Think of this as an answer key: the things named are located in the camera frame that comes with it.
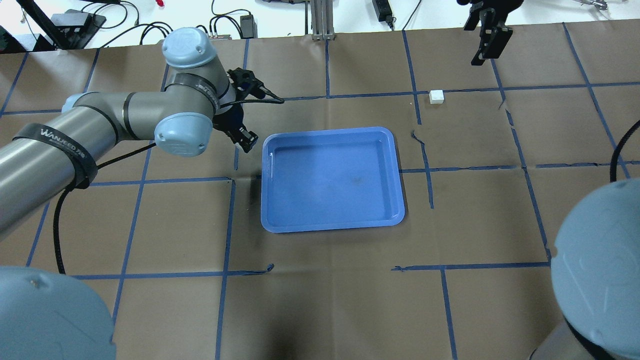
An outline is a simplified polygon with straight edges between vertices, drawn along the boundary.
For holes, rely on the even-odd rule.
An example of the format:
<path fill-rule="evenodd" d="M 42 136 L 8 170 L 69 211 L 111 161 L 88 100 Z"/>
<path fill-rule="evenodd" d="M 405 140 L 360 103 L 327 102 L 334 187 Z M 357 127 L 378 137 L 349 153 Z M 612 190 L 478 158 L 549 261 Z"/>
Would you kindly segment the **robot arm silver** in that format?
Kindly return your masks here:
<path fill-rule="evenodd" d="M 165 153 L 197 157 L 213 130 L 244 152 L 258 141 L 243 124 L 248 96 L 282 100 L 249 70 L 226 70 L 196 27 L 161 45 L 172 69 L 155 92 L 84 92 L 67 98 L 48 123 L 28 123 L 1 148 L 1 236 L 37 208 L 87 189 L 98 160 L 122 141 L 153 141 Z M 27 266 L 1 267 L 3 360 L 114 360 L 115 325 L 105 301 L 83 281 Z"/>
<path fill-rule="evenodd" d="M 564 218 L 546 248 L 562 321 L 530 360 L 639 358 L 639 179 L 619 178 L 621 153 L 636 121 L 614 144 L 609 182 L 588 193 Z"/>

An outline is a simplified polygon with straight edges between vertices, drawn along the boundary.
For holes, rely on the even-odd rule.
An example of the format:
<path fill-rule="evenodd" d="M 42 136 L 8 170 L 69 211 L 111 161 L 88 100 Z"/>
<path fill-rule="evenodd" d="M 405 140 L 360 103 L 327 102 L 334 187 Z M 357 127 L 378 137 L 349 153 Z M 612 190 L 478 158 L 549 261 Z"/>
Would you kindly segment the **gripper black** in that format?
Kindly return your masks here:
<path fill-rule="evenodd" d="M 469 16 L 464 30 L 475 30 L 482 21 L 482 14 L 490 14 L 491 29 L 480 32 L 478 50 L 471 59 L 471 66 L 482 66 L 486 60 L 498 59 L 509 43 L 514 30 L 510 26 L 496 26 L 504 23 L 510 13 L 523 5 L 523 0 L 458 0 L 458 5 L 470 5 Z"/>
<path fill-rule="evenodd" d="M 226 134 L 244 153 L 249 153 L 258 142 L 258 135 L 245 128 L 244 111 L 241 104 L 227 106 L 226 112 L 214 116 L 212 122 L 215 130 Z"/>

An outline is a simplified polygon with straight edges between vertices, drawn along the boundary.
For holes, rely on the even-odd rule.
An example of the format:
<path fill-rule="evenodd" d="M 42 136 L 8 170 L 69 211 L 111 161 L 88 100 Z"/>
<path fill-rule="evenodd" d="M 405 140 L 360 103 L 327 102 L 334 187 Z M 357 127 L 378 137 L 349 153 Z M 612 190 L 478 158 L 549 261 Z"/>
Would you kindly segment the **white block near arm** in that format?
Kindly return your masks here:
<path fill-rule="evenodd" d="M 431 89 L 429 91 L 429 104 L 442 105 L 445 102 L 445 92 L 443 89 Z"/>

